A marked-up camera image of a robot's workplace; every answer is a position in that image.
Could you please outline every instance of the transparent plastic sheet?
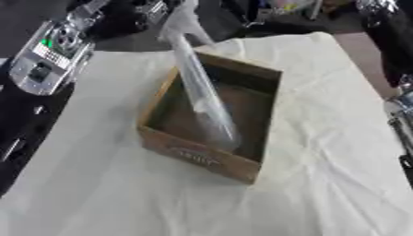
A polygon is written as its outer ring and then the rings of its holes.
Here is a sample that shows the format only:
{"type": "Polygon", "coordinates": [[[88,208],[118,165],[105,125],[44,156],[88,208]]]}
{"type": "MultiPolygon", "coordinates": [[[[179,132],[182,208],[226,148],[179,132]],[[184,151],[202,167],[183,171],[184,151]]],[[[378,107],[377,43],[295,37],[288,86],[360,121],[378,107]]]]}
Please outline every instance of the transparent plastic sheet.
{"type": "Polygon", "coordinates": [[[185,39],[185,34],[192,34],[203,44],[213,44],[199,24],[195,14],[197,6],[197,0],[187,0],[175,8],[159,38],[172,46],[183,84],[198,122],[205,131],[206,141],[212,147],[232,151],[240,145],[241,137],[194,49],[185,39]]]}

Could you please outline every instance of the table surface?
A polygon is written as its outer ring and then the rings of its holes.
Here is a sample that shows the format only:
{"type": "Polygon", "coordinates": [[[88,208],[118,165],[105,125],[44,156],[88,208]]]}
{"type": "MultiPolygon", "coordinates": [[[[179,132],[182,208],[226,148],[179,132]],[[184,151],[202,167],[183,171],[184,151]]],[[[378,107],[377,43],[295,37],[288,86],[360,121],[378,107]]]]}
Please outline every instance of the table surface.
{"type": "Polygon", "coordinates": [[[331,36],[201,50],[284,71],[255,185],[141,147],[135,119],[172,53],[97,53],[0,201],[0,235],[412,235],[413,192],[383,102],[331,36]]]}

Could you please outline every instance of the white tablecloth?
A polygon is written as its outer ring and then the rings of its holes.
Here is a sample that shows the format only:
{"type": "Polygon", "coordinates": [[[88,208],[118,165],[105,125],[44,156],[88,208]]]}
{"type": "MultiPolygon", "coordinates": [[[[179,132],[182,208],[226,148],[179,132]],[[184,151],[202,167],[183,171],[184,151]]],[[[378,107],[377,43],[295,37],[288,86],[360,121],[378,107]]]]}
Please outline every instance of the white tablecloth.
{"type": "Polygon", "coordinates": [[[285,72],[255,185],[141,147],[135,119],[171,53],[97,53],[0,201],[0,235],[413,235],[413,191],[382,101],[331,36],[232,40],[218,52],[285,72]]]}

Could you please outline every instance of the screw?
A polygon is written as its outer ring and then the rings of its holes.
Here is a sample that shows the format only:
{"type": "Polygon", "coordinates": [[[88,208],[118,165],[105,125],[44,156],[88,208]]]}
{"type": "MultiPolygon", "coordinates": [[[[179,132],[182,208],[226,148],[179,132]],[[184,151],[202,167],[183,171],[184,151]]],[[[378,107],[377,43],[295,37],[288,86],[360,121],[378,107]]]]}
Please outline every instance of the screw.
{"type": "Polygon", "coordinates": [[[43,106],[37,106],[34,108],[34,113],[35,114],[40,114],[41,112],[44,111],[44,107],[43,106]]]}

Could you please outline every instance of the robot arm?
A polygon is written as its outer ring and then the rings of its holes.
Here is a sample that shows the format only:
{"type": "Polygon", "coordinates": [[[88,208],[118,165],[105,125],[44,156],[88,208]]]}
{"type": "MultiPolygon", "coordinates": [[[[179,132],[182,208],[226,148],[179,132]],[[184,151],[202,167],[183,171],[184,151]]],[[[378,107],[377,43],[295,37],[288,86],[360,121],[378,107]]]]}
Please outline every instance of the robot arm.
{"type": "Polygon", "coordinates": [[[53,128],[95,43],[156,24],[176,2],[74,0],[0,65],[0,197],[53,128]]]}
{"type": "Polygon", "coordinates": [[[413,187],[413,2],[358,0],[357,5],[363,27],[382,53],[387,80],[398,89],[385,110],[406,151],[399,160],[413,187]]]}

